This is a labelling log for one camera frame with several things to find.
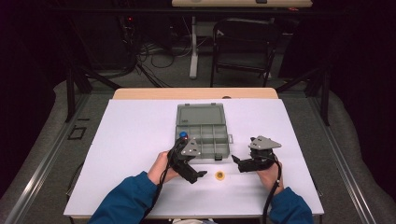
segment yellow tape roll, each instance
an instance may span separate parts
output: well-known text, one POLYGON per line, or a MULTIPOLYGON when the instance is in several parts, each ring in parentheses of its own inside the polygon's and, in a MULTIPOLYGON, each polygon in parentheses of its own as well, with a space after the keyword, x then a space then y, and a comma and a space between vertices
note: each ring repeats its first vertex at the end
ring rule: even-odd
POLYGON ((224 177, 225 177, 225 174, 224 174, 222 171, 217 171, 217 172, 215 173, 215 178, 216 178, 217 180, 223 180, 224 177))

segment person's right hand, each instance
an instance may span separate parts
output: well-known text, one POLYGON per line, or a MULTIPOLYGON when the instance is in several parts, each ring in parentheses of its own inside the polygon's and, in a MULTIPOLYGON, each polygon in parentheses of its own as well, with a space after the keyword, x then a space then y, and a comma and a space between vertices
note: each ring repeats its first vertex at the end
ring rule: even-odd
MULTIPOLYGON (((166 164, 168 163, 168 152, 164 151, 158 154, 157 160, 152 164, 151 168, 148 171, 148 179, 151 180, 155 185, 160 184, 161 176, 163 171, 166 169, 166 164)), ((179 176, 176 171, 172 168, 169 168, 168 173, 165 178, 165 183, 174 177, 179 176)))
MULTIPOLYGON (((256 171, 257 175, 260 178, 260 181, 264 185, 265 189, 271 191, 277 180, 277 165, 274 163, 270 168, 266 170, 256 171)), ((283 187, 283 178, 280 177, 279 187, 276 188, 274 195, 277 195, 280 191, 284 189, 283 187)))

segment white stand leg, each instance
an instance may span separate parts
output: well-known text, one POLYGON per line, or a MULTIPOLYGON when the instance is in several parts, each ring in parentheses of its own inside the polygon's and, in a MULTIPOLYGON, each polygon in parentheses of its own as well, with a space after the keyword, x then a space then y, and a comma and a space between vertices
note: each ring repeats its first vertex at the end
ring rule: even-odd
POLYGON ((190 78, 197 78, 197 67, 198 67, 198 49, 197 49, 197 34, 196 34, 196 21, 195 17, 192 17, 191 23, 191 67, 190 67, 190 78))

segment white paper sheet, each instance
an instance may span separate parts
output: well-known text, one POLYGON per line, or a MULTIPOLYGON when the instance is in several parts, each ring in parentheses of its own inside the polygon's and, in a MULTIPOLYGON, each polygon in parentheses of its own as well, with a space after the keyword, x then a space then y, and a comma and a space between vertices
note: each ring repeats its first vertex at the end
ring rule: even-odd
MULTIPOLYGON (((274 152, 283 164, 285 186, 301 195, 313 214, 323 208, 281 100, 111 100, 64 214, 89 217, 125 177, 148 171, 158 153, 175 141, 177 105, 223 103, 231 154, 249 159, 250 137, 263 135, 280 143, 274 152)), ((231 156, 223 161, 192 160, 207 171, 194 184, 181 177, 166 183, 149 217, 260 216, 268 192, 255 174, 239 173, 231 156), (222 171, 219 181, 215 172, 222 171)))

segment blue jacket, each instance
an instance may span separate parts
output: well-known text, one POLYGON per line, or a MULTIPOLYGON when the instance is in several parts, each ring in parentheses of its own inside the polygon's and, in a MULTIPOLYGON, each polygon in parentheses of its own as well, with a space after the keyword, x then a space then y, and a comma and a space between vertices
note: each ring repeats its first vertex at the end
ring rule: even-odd
MULTIPOLYGON (((139 223, 151 207, 156 189, 146 172, 124 179, 107 194, 89 223, 139 223)), ((273 223, 313 223, 311 209, 290 188, 274 196, 271 205, 273 223)))

